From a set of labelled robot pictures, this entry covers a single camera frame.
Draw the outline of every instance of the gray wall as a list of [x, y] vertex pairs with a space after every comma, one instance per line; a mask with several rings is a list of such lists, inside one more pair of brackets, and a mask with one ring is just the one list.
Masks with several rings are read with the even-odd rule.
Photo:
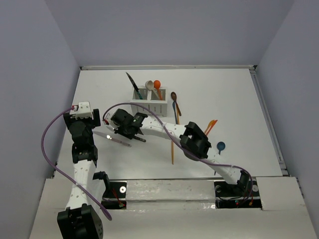
[[[41, 135], [70, 106], [79, 68], [44, 0], [1, 0], [0, 32], [0, 238], [26, 239], [52, 172]], [[53, 160], [64, 129], [48, 133]]]
[[258, 64], [293, 0], [46, 0], [81, 66]]
[[319, 1], [297, 0], [257, 67], [288, 171], [319, 236]]

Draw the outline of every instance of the cable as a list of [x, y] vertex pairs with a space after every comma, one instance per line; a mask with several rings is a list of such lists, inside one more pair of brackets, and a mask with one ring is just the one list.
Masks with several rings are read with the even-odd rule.
[[230, 201], [230, 200], [234, 200], [234, 199], [239, 199], [241, 197], [235, 197], [235, 198], [230, 198], [230, 199], [223, 199], [223, 198], [220, 198], [220, 197], [217, 197], [218, 199], [220, 199], [221, 201]]
[[117, 195], [117, 193], [116, 193], [114, 188], [112, 189], [112, 193], [113, 193], [114, 197], [118, 200], [119, 206], [125, 207], [125, 204], [121, 202], [121, 200], [119, 199], [119, 197], [118, 197], [118, 195]]
[[164, 123], [160, 120], [160, 118], [159, 118], [154, 112], [150, 111], [148, 108], [146, 108], [146, 107], [144, 107], [144, 106], [141, 106], [141, 105], [139, 105], [139, 104], [136, 104], [136, 103], [119, 103], [119, 104], [116, 104], [116, 105], [113, 105], [113, 106], [109, 107], [109, 108], [104, 112], [102, 119], [104, 120], [105, 115], [106, 115], [111, 109], [113, 109], [114, 107], [123, 106], [123, 105], [132, 105], [132, 106], [141, 107], [142, 109], [144, 109], [144, 110], [150, 112], [150, 113], [159, 121], [159, 123], [162, 125], [163, 129], [165, 130], [165, 132], [168, 134], [168, 136], [170, 137], [170, 139], [176, 144], [176, 146], [179, 147], [179, 148], [180, 148], [181, 150], [183, 150], [184, 152], [186, 152], [187, 154], [190, 154], [190, 155], [191, 155], [192, 157], [194, 157], [196, 160], [198, 160], [198, 161], [200, 161], [200, 162], [202, 162], [202, 163], [205, 163], [205, 164], [207, 164], [207, 165], [210, 165], [210, 166], [238, 168], [238, 169], [240, 169], [240, 170], [246, 172], [246, 173], [248, 174], [248, 176], [249, 176], [250, 181], [251, 181], [251, 189], [250, 189], [250, 191], [249, 191], [249, 194], [248, 194], [247, 198], [244, 199], [244, 201], [243, 201], [242, 203], [246, 202], [246, 201], [249, 199], [249, 197], [251, 196], [252, 191], [253, 191], [253, 178], [252, 178], [252, 176], [250, 175], [250, 173], [249, 173], [246, 169], [244, 169], [244, 168], [242, 168], [242, 167], [240, 167], [240, 166], [236, 166], [236, 165], [211, 163], [211, 162], [207, 161], [206, 159], [200, 159], [200, 158], [196, 157], [194, 154], [192, 154], [191, 152], [189, 152], [188, 150], [186, 150], [186, 149], [184, 149], [184, 148], [182, 148], [182, 147], [180, 146], [180, 144], [173, 138], [173, 136], [170, 135], [170, 133], [168, 132], [167, 128], [165, 127]]
[[54, 165], [54, 163], [52, 163], [50, 161], [50, 159], [48, 158], [48, 156], [46, 155], [45, 153], [45, 150], [44, 150], [44, 138], [45, 138], [45, 135], [47, 133], [47, 131], [49, 130], [49, 128], [51, 127], [51, 125], [53, 125], [53, 123], [60, 117], [62, 116], [64, 113], [66, 112], [69, 112], [70, 110], [73, 110], [74, 107], [70, 108], [70, 109], [67, 109], [65, 111], [63, 111], [62, 113], [60, 113], [58, 116], [56, 116], [49, 124], [48, 126], [45, 128], [44, 132], [43, 132], [43, 135], [42, 135], [42, 138], [41, 138], [41, 150], [42, 150], [42, 154], [43, 154], [43, 157], [45, 158], [45, 160], [48, 162], [48, 164], [54, 168], [56, 171], [58, 171], [60, 174], [62, 174], [64, 177], [66, 177], [67, 179], [69, 179], [73, 184], [75, 184], [77, 187], [79, 187], [89, 198], [91, 198], [99, 207], [100, 209], [102, 210], [103, 214], [106, 216], [106, 218], [108, 220], [112, 220], [112, 216], [110, 215], [110, 213], [108, 212], [108, 210], [106, 210], [105, 207], [103, 207], [103, 205], [96, 199], [93, 197], [92, 194], [90, 194], [85, 188], [83, 188], [81, 185], [79, 185], [73, 178], [71, 178], [69, 175], [67, 175], [65, 172], [63, 172], [61, 169], [59, 169], [58, 167], [56, 167]]
[[251, 195], [251, 201], [250, 201], [250, 203], [249, 203], [250, 206], [253, 205], [253, 201], [254, 201], [254, 197], [253, 197], [253, 194], [252, 194], [252, 195]]

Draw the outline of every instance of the table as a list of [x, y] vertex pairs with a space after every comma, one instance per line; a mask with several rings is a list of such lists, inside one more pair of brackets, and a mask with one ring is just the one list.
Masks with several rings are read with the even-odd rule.
[[[147, 80], [160, 80], [168, 91], [175, 91], [182, 117], [181, 124], [197, 123], [203, 130], [213, 120], [217, 124], [209, 141], [216, 148], [226, 143], [222, 156], [234, 165], [247, 169], [252, 176], [282, 176], [264, 115], [248, 69], [183, 69], [129, 70], [137, 85]], [[110, 106], [129, 102], [132, 85], [124, 70], [81, 71], [73, 104], [89, 101], [100, 115]], [[172, 100], [168, 101], [168, 117], [174, 123]], [[122, 109], [131, 113], [130, 106]], [[105, 171], [110, 179], [214, 178], [214, 172], [200, 162], [187, 159], [175, 147], [175, 164], [171, 164], [170, 141], [145, 136], [146, 143], [112, 134], [105, 127], [96, 131], [129, 142], [132, 147], [94, 135], [98, 148], [97, 171]], [[71, 135], [66, 131], [58, 158], [58, 167], [73, 175]], [[56, 178], [63, 177], [56, 173]]]

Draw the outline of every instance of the utensil holder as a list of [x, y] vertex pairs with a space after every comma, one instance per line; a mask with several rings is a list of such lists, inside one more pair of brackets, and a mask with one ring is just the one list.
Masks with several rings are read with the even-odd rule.
[[[145, 86], [138, 86], [139, 92], [142, 95], [143, 100], [140, 100], [138, 94], [136, 91], [133, 90], [132, 98], [130, 100], [131, 103], [136, 103], [141, 106], [144, 106], [148, 108], [149, 110], [153, 111], [157, 116], [167, 116], [167, 88], [166, 87], [160, 87], [159, 92], [162, 97], [162, 101], [157, 98], [156, 94], [153, 91], [149, 91], [145, 88]], [[148, 111], [144, 110], [141, 107], [137, 106], [131, 106], [133, 115], [135, 115], [137, 112], [144, 113], [146, 115], [150, 115]]]

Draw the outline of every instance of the white table surface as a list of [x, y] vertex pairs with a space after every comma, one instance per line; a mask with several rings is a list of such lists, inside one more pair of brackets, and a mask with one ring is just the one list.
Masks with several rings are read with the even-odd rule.
[[[260, 209], [197, 209], [191, 203], [170, 201], [160, 207], [145, 202], [135, 210], [110, 210], [108, 221], [99, 211], [104, 239], [316, 239], [295, 178], [257, 178], [262, 196]], [[47, 179], [30, 239], [62, 239], [56, 217], [64, 211], [71, 191], [67, 179]]]
[[[248, 69], [129, 70], [137, 85], [160, 80], [168, 92], [175, 91], [182, 117], [181, 124], [197, 123], [205, 130], [211, 120], [218, 120], [209, 135], [216, 148], [226, 143], [221, 153], [229, 162], [244, 167], [252, 176], [281, 176], [278, 159], [267, 129], [258, 97]], [[104, 111], [117, 103], [129, 102], [132, 85], [123, 70], [81, 71], [73, 103], [89, 101], [93, 109]], [[167, 122], [174, 123], [172, 100], [168, 101]], [[131, 113], [130, 106], [122, 109]], [[105, 127], [95, 129], [110, 133]], [[130, 143], [125, 147], [94, 136], [98, 148], [97, 171], [110, 179], [211, 178], [214, 172], [200, 162], [187, 159], [175, 147], [175, 164], [171, 164], [170, 141], [142, 136], [146, 143], [115, 138]], [[65, 133], [58, 167], [73, 175], [71, 135]]]

